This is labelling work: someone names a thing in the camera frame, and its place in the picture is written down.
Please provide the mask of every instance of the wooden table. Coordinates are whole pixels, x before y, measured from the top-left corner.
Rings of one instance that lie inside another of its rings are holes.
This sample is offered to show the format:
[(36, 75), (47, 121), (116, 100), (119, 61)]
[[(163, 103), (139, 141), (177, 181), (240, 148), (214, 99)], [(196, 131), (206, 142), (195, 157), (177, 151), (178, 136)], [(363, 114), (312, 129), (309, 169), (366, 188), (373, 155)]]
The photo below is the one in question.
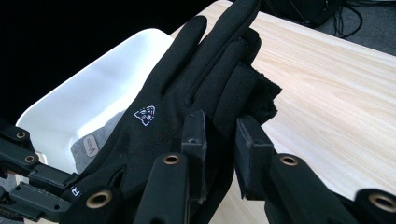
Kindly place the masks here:
[[(231, 4), (202, 11), (208, 33)], [(277, 152), (305, 160), (349, 199), (359, 189), (396, 194), (396, 57), (260, 13), (253, 67), (282, 88), (263, 129)], [(240, 199), (237, 182), (211, 223), (268, 223), (263, 202)]]

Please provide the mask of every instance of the black fabric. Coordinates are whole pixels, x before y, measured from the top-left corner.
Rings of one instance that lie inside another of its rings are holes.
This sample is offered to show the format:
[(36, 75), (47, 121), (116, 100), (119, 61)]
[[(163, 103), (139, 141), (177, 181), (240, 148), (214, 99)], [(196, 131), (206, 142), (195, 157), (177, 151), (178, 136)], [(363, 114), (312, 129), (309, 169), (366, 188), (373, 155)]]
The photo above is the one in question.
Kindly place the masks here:
[[(124, 198), (134, 197), (143, 190), (155, 159), (175, 150), (174, 139), (181, 136), (185, 115), (203, 110), (208, 121), (209, 194), (203, 205), (192, 205), (191, 220), (207, 223), (233, 179), (232, 139), (237, 117), (246, 108), (267, 119), (276, 113), (261, 105), (272, 105), (280, 88), (262, 78), (249, 64), (260, 45), (257, 33), (248, 28), (259, 7), (258, 0), (236, 1), (201, 42), (205, 17), (189, 20), (149, 74), (95, 160), (64, 197), (75, 201), (80, 197), (77, 192), (112, 185), (120, 188)], [(250, 100), (253, 91), (267, 93), (264, 90), (275, 91)], [(259, 106), (247, 106), (248, 102)]]

